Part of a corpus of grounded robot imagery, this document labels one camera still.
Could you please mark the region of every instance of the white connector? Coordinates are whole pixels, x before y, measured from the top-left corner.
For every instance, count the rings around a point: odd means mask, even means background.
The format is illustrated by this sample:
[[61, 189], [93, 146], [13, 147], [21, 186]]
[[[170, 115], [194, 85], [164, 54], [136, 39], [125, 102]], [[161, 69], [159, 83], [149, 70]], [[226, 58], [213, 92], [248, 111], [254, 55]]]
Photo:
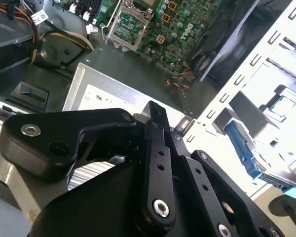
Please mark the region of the white connector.
[[90, 18], [90, 12], [89, 11], [86, 11], [82, 17], [84, 20], [88, 21], [89, 18]]
[[69, 12], [75, 13], [76, 7], [77, 7], [77, 5], [75, 3], [71, 4], [69, 7]]

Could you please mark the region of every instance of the motherboard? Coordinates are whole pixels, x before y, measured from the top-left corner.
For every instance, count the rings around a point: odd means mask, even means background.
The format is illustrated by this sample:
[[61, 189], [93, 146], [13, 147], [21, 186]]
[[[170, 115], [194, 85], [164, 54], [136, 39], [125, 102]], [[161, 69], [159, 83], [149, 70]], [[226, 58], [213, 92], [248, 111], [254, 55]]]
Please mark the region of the motherboard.
[[54, 0], [99, 27], [123, 51], [148, 55], [181, 73], [221, 0]]

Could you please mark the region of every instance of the cable connector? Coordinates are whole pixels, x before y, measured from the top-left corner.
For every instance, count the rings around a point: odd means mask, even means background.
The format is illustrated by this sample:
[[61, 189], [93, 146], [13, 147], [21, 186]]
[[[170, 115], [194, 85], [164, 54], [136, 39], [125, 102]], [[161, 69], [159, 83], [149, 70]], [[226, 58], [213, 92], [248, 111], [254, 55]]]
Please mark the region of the cable connector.
[[7, 16], [12, 21], [14, 20], [16, 6], [19, 6], [19, 1], [17, 0], [8, 2], [6, 7]]

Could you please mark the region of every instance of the silver screw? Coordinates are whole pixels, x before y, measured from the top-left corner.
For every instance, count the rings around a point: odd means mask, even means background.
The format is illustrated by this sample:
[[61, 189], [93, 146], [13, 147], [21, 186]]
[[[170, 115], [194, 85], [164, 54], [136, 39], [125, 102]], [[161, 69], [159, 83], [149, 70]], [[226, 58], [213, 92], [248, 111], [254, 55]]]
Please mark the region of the silver screw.
[[179, 140], [179, 141], [181, 140], [181, 137], [179, 135], [177, 135], [177, 134], [174, 134], [174, 138]]
[[26, 124], [21, 127], [21, 132], [29, 137], [37, 137], [41, 134], [40, 128], [34, 124]]
[[276, 231], [275, 229], [270, 228], [270, 230], [271, 230], [272, 234], [273, 234], [275, 237], [281, 237], [281, 236], [277, 233], [277, 231]]
[[126, 119], [127, 121], [132, 120], [128, 114], [123, 114], [123, 118]]
[[230, 231], [223, 224], [218, 225], [218, 230], [222, 237], [231, 237]]
[[160, 199], [153, 201], [153, 209], [159, 216], [166, 218], [169, 215], [168, 205]]
[[207, 156], [206, 156], [205, 154], [203, 154], [203, 153], [201, 153], [201, 157], [202, 157], [203, 159], [208, 159]]

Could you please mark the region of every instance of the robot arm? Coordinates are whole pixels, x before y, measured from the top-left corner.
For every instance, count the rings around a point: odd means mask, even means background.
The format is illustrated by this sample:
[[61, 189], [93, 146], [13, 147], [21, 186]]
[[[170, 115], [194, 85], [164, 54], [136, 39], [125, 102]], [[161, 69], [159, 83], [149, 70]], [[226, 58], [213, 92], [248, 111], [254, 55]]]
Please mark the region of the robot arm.
[[[149, 102], [122, 109], [17, 115], [0, 134], [0, 183], [33, 222], [30, 237], [284, 237], [204, 151], [190, 154]], [[68, 191], [70, 173], [125, 161]]]

